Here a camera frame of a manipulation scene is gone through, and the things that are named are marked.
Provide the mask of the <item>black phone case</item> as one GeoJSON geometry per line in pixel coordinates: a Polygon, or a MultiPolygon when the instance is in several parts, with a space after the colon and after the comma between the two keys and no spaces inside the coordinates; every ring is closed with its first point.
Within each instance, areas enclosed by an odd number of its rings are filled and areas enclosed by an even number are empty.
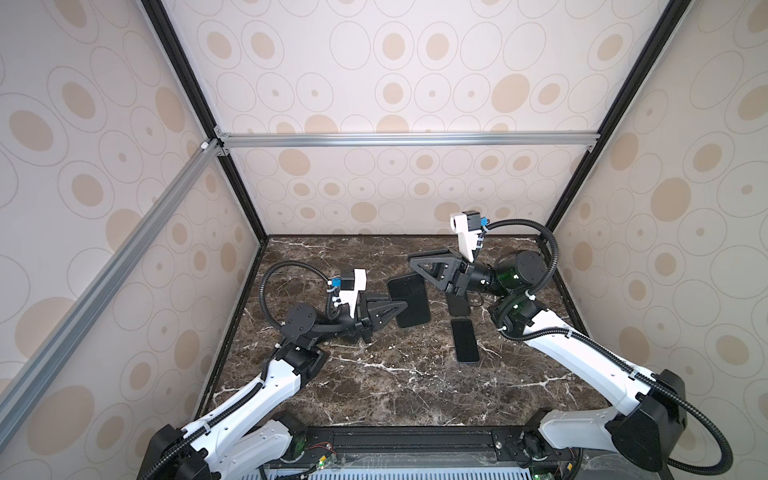
{"type": "Polygon", "coordinates": [[[468,318],[471,315],[471,305],[467,293],[462,293],[461,295],[447,293],[446,303],[451,317],[468,318]]]}

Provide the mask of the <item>black smartphone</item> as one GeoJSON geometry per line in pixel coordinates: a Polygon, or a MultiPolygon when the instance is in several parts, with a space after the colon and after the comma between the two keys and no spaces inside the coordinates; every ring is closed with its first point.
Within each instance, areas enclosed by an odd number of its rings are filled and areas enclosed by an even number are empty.
{"type": "Polygon", "coordinates": [[[411,328],[431,321],[431,311],[424,278],[418,273],[397,276],[387,281],[390,298],[407,303],[396,317],[399,328],[411,328]]]}
{"type": "Polygon", "coordinates": [[[452,318],[451,329],[457,361],[463,364],[478,363],[480,355],[472,320],[452,318]]]}

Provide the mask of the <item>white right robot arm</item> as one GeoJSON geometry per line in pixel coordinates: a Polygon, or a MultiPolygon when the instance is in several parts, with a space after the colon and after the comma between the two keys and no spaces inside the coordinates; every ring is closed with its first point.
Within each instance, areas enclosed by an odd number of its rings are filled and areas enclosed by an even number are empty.
{"type": "Polygon", "coordinates": [[[443,249],[411,254],[408,264],[448,295],[496,296],[487,310],[499,333],[556,360],[609,402],[602,410],[551,410],[534,417],[530,458],[539,460],[554,450],[606,450],[643,470],[667,473],[669,456],[686,427],[685,411],[641,381],[653,375],[650,370],[592,343],[534,298],[531,287],[548,271],[539,253],[519,250],[489,265],[443,249]]]}

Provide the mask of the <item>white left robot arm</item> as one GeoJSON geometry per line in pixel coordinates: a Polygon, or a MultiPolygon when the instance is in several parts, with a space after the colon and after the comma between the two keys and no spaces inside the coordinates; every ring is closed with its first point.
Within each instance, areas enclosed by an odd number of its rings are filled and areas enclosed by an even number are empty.
{"type": "Polygon", "coordinates": [[[329,358],[320,343],[350,334],[368,339],[408,307],[360,292],[336,320],[301,302],[279,322],[282,340],[261,372],[213,411],[184,427],[166,425],[150,439],[141,479],[240,479],[286,455],[300,456],[306,428],[290,414],[268,414],[314,379],[329,358]]]}

